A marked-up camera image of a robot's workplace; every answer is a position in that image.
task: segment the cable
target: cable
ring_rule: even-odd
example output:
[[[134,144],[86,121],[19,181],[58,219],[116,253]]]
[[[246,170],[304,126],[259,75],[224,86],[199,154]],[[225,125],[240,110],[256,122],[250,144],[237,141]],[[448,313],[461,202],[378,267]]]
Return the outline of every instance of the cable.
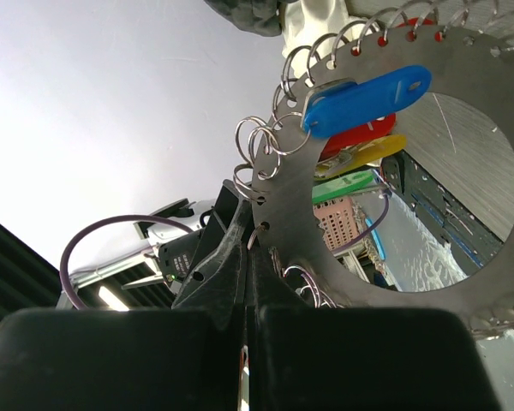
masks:
[[[177,221],[169,220],[169,218],[156,217],[156,216],[144,216],[144,215],[128,215],[128,216],[116,216],[105,218],[104,220],[98,221],[97,223],[93,223],[88,225],[85,229],[75,235],[72,240],[69,241],[69,244],[65,247],[63,251],[63,255],[61,256],[61,262],[59,263],[59,278],[61,279],[61,285],[63,286],[63,290],[70,302],[72,302],[73,306],[77,309],[81,310],[87,308],[84,301],[76,294],[75,289],[72,286],[69,278],[69,260],[70,255],[74,251],[75,247],[78,243],[86,237],[88,234],[93,231],[100,229],[106,225],[116,224],[116,223],[127,223],[127,222],[145,222],[145,223],[158,223],[158,224],[166,224],[171,227],[176,227],[178,229],[182,229],[187,233],[192,233],[193,230],[187,227],[184,224],[178,223]]]
[[[386,214],[388,213],[388,208],[389,208],[388,194],[383,193],[383,195],[385,196],[385,210],[383,210],[383,213],[379,216],[379,218],[377,218],[375,223],[371,224],[367,229],[363,230],[356,238],[353,238],[347,244],[333,250],[332,251],[333,254],[342,253],[343,251],[348,250],[349,248],[354,246],[357,242],[361,241],[366,235],[368,235],[374,229],[376,229],[379,226],[379,224],[381,224],[381,222],[385,219]]]
[[[212,213],[213,213],[213,208],[210,208],[208,211],[204,211],[200,214],[200,227],[202,229],[204,229],[207,226],[207,223],[204,220],[204,218],[210,217],[212,215]]]
[[[368,226],[372,226],[373,225],[373,223],[371,221],[371,218],[366,217],[366,224]],[[383,243],[380,241],[380,238],[379,238],[379,235],[377,234],[377,231],[372,229],[371,230],[371,236],[374,238],[375,245],[377,246],[377,252],[379,253],[380,259],[385,261],[386,260],[385,249],[383,248]]]

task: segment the gray fabric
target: gray fabric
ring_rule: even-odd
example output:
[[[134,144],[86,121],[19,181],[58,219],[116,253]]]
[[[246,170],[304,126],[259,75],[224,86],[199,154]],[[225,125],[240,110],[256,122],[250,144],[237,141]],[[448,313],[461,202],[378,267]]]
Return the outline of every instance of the gray fabric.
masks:
[[[264,37],[282,33],[278,8],[280,3],[296,0],[204,0],[212,9],[240,30]]]

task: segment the plastic key tag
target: plastic key tag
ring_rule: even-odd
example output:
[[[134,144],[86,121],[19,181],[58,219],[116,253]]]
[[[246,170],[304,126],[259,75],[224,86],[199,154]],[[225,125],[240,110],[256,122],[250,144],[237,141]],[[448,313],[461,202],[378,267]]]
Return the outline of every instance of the plastic key tag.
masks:
[[[421,98],[432,82],[430,71],[407,66],[365,83],[340,80],[316,87],[307,96],[302,128],[326,139],[403,110]]]
[[[324,150],[320,154],[320,161],[335,156],[345,147],[385,137],[392,131],[395,123],[396,115],[390,114],[385,118],[373,120],[372,122],[335,134],[327,141]]]
[[[335,158],[316,166],[314,179],[316,181],[327,180],[356,170],[367,163],[403,150],[406,144],[407,140],[404,135],[394,134],[368,142],[359,151],[352,153],[350,157],[346,156],[345,151],[341,151]]]

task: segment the red key tag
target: red key tag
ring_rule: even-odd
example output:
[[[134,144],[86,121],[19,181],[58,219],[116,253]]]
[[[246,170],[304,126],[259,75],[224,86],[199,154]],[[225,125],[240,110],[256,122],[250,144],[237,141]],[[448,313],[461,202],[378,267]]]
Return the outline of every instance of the red key tag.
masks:
[[[335,134],[327,141],[324,150],[320,154],[320,161],[336,156],[345,147],[385,137],[392,131],[395,123],[396,114],[390,114],[382,120],[373,120],[368,124],[362,124],[361,126]]]

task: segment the metal key ring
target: metal key ring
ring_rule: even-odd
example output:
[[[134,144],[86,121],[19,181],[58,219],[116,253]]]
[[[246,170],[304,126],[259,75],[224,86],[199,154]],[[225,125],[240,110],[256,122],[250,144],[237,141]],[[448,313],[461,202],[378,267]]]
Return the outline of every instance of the metal key ring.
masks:
[[[266,230],[266,226],[264,224],[259,224],[255,227],[253,233],[249,236],[248,251],[254,246],[255,240],[257,240],[257,233],[259,233],[260,230]]]
[[[344,36],[344,34],[346,32],[348,32],[352,27],[355,27],[355,26],[358,26],[360,24],[362,24],[363,26],[366,25],[366,21],[365,20],[356,20],[356,21],[351,21],[349,24],[347,24],[346,26],[344,26],[341,30],[339,30],[339,33],[337,34],[337,37],[335,38],[335,40],[333,40],[333,44],[332,44],[332,52],[331,52],[331,57],[330,57],[330,60],[332,61],[332,65],[333,67],[337,67],[337,49],[339,47],[339,42],[341,41],[341,38]]]
[[[302,297],[302,292],[303,291],[305,291],[306,289],[309,289],[310,290],[310,294],[312,295],[312,299],[314,300],[314,308],[318,308],[318,298],[316,297],[316,294],[314,293],[314,290],[313,290],[312,286],[308,283],[307,280],[305,280],[305,283],[307,283],[307,285],[305,285],[304,287],[301,287],[300,296]]]
[[[386,24],[385,30],[383,31],[383,41],[388,42],[388,32],[393,28],[394,23],[396,22],[397,18],[407,9],[409,9],[411,6],[415,6],[416,4],[429,4],[431,7],[433,7],[434,12],[434,20],[436,23],[439,21],[439,11],[438,11],[438,4],[442,4],[443,2],[446,2],[448,0],[439,0],[438,2],[433,2],[431,0],[409,0],[406,4],[404,4],[402,7],[400,7],[397,11],[397,13],[394,14],[394,16],[390,19],[390,21]],[[418,28],[419,26],[415,24],[415,27],[411,29],[411,32],[415,36],[415,28]]]
[[[324,300],[327,302],[327,306],[330,308],[337,308],[337,304],[335,304],[335,301],[332,300],[332,298],[327,295],[324,291],[320,291],[322,294],[322,297],[324,297]]]
[[[279,119],[277,119],[277,121],[275,121],[272,124],[271,128],[274,129],[283,119],[285,119],[285,117],[289,117],[289,116],[302,117],[302,113],[299,113],[297,111],[292,111],[291,113],[284,114],[283,116],[281,116]],[[271,149],[275,153],[277,153],[279,156],[290,156],[291,154],[294,154],[294,153],[298,152],[299,150],[301,150],[305,146],[305,144],[307,144],[308,140],[310,139],[310,134],[311,134],[311,130],[308,130],[305,140],[297,148],[294,148],[293,150],[289,150],[288,152],[282,152],[281,150],[279,150],[279,148],[277,148],[275,146],[271,146]]]
[[[250,193],[255,193],[255,194],[265,194],[264,191],[255,190],[254,188],[251,188],[248,184],[246,184],[245,182],[240,180],[240,177],[238,177],[238,173],[240,171],[242,171],[242,170],[252,170],[252,169],[253,169],[253,166],[251,164],[238,164],[234,168],[234,174],[232,175],[232,181],[234,182],[235,186],[237,186],[238,193],[240,193],[240,195],[244,199],[250,200],[250,201],[251,200],[256,200],[256,199],[254,199],[251,196],[249,196],[247,193],[245,193],[245,191],[250,192]]]
[[[240,122],[238,122],[238,124],[236,125],[234,139],[236,142],[236,148],[238,150],[238,153],[240,154],[240,157],[242,157],[246,161],[246,163],[253,166],[254,162],[255,162],[255,156],[251,157],[251,153],[250,153],[250,158],[248,158],[246,156],[246,154],[243,152],[242,146],[240,145],[240,130],[246,122],[252,122],[253,124],[256,124],[257,126],[265,126],[266,122],[265,122],[265,120],[263,120],[257,116],[248,116],[248,117],[245,117],[242,120],[240,120]]]
[[[308,50],[310,51],[309,45],[299,45],[295,49],[291,51],[291,53],[285,58],[284,66],[282,67],[282,80],[280,82],[280,85],[282,86],[282,89],[285,92],[285,95],[291,100],[291,101],[297,101],[295,95],[291,91],[290,87],[290,67],[291,63],[293,62],[293,59],[297,55],[298,52]],[[320,61],[320,56],[318,53],[314,53],[314,58],[316,61]]]
[[[338,36],[338,33],[327,33],[327,34],[324,34],[323,36],[319,37],[312,44],[312,47],[310,48],[310,52],[308,53],[308,58],[307,58],[307,77],[312,82],[312,85],[314,85],[314,83],[315,83],[314,78],[313,78],[312,74],[310,73],[310,61],[312,60],[312,55],[314,53],[318,53],[318,47],[320,47],[324,41],[326,41],[328,39],[336,38],[337,36]],[[343,34],[341,34],[340,39],[343,40],[343,42],[345,44],[349,43],[349,40],[346,37],[344,37]]]
[[[288,82],[295,83],[297,81],[296,78],[289,78]],[[278,84],[276,87],[276,90],[274,90],[274,95],[272,96],[272,119],[275,122],[278,122],[278,126],[283,127],[284,125],[278,121],[278,106],[280,104],[280,92],[282,92],[284,89],[282,88],[281,84]]]
[[[288,268],[286,268],[284,270],[284,273],[282,275],[282,277],[287,277],[288,273],[291,271],[291,270],[299,270],[301,273],[301,277],[305,280],[305,282],[310,286],[310,289],[312,290],[312,293],[313,295],[316,296],[316,300],[315,300],[315,306],[316,307],[319,307],[320,304],[322,303],[322,300],[321,300],[321,295],[320,295],[320,289],[318,288],[318,284],[316,284],[316,282],[314,281],[314,279],[312,278],[312,276],[310,275],[310,273],[304,269],[303,267],[301,267],[300,265],[290,265]]]
[[[368,20],[366,25],[363,27],[362,32],[360,33],[360,36],[358,37],[358,40],[356,41],[355,51],[357,53],[360,53],[361,50],[361,44],[363,38],[366,36],[366,33],[368,32],[369,28],[373,26],[373,24],[381,17],[382,15],[385,15],[386,13],[396,13],[398,12],[398,8],[396,7],[388,7],[386,9],[382,9],[371,16],[371,18]],[[402,16],[403,23],[407,26],[409,24],[408,15],[405,14],[405,12],[402,10],[398,15]]]
[[[272,130],[270,130],[268,127],[263,126],[254,128],[251,134],[249,135],[248,142],[249,157],[252,159],[253,162],[255,162],[255,139],[259,133],[263,133],[265,135],[265,154],[276,152],[276,149],[279,148],[278,140],[276,140],[276,135],[274,135]],[[276,166],[274,167],[274,170],[272,170],[272,173],[270,175],[267,175],[263,170],[259,171],[258,176],[261,180],[269,180],[278,174],[280,170],[280,165],[282,164],[282,156],[280,156],[279,154],[276,155],[278,157]]]

